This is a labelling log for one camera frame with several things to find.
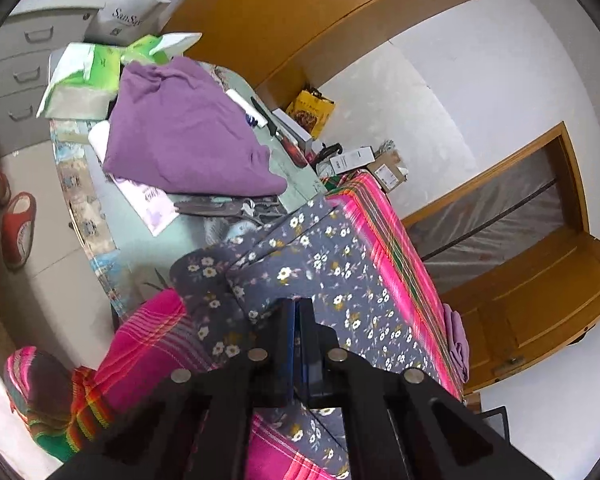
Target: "purple folded cloth on bed edge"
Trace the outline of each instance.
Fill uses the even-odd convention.
[[[469,342],[466,340],[462,318],[448,304],[443,303],[442,306],[445,309],[446,343],[451,362],[465,383],[469,380]]]
[[[103,168],[170,193],[278,195],[286,180],[269,171],[244,111],[195,61],[132,62],[109,118]]]

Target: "yellow bag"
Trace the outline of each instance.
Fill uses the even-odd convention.
[[[302,90],[286,108],[286,114],[317,139],[335,106],[314,88]]]

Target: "wooden door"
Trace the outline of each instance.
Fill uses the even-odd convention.
[[[600,319],[600,241],[561,227],[442,300],[462,316],[469,393],[547,357]]]

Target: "red knife handle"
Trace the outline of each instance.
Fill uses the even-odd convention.
[[[308,164],[304,158],[304,154],[300,151],[300,148],[292,143],[288,137],[284,136],[280,132],[276,132],[276,139],[280,141],[280,144],[282,144],[282,147],[285,149],[287,155],[298,168],[304,168]]]

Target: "metal bolt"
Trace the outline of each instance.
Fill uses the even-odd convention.
[[[332,361],[341,363],[347,358],[347,351],[344,348],[332,348],[327,355]]]
[[[268,357],[268,353],[264,348],[252,348],[247,352],[249,359],[254,363],[264,361]]]
[[[191,372],[186,368],[178,368],[171,372],[171,380],[174,383],[186,383],[191,378]]]
[[[404,379],[411,384],[420,384],[424,380],[424,373],[417,368],[408,368],[404,371]]]

